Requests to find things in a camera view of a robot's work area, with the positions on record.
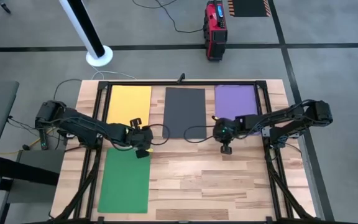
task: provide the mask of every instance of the white pole base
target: white pole base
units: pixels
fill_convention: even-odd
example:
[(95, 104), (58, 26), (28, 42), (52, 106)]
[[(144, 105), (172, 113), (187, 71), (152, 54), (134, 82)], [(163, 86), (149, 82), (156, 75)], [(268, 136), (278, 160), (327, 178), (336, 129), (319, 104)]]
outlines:
[(94, 67), (102, 67), (107, 65), (112, 60), (112, 50), (108, 46), (103, 46), (104, 48), (104, 55), (100, 58), (93, 58), (89, 52), (86, 53), (86, 61), (88, 64), (94, 66)]

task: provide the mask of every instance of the yellow mat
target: yellow mat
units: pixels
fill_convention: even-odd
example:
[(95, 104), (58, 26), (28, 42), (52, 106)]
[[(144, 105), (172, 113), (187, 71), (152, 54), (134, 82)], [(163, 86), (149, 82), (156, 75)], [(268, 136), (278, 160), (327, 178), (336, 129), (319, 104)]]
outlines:
[(130, 126), (130, 120), (140, 118), (142, 125), (149, 124), (151, 86), (113, 86), (107, 123)]

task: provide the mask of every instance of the black and yellow hazard mat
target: black and yellow hazard mat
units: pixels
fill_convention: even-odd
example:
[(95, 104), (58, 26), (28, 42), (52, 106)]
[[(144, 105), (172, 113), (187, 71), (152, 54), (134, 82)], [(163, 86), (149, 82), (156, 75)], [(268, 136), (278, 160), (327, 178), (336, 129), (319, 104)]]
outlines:
[(229, 12), (234, 17), (267, 17), (270, 12), (267, 0), (227, 0)]

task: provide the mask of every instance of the colored paper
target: colored paper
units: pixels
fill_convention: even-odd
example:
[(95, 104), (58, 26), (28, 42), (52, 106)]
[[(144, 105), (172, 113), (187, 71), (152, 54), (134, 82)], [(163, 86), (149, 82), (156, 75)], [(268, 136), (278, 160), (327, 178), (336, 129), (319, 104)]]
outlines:
[[(167, 88), (165, 92), (164, 125), (170, 130), (170, 138), (181, 138), (191, 126), (206, 126), (205, 89)], [(166, 128), (162, 131), (168, 137)], [(206, 128), (187, 131), (187, 139), (206, 138)]]
[(150, 156), (138, 159), (135, 150), (107, 151), (98, 212), (147, 213)]
[(215, 87), (215, 115), (218, 118), (234, 119), (248, 114), (258, 114), (253, 85)]
[(140, 118), (142, 125), (149, 124), (151, 86), (113, 86), (107, 123), (130, 126), (130, 120)]

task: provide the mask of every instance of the purple mat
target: purple mat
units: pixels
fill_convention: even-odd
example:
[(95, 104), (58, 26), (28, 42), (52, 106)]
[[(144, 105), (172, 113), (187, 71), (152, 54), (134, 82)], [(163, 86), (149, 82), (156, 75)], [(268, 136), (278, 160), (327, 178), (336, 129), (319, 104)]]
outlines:
[(215, 115), (234, 119), (239, 115), (258, 114), (254, 86), (219, 85), (215, 87)]

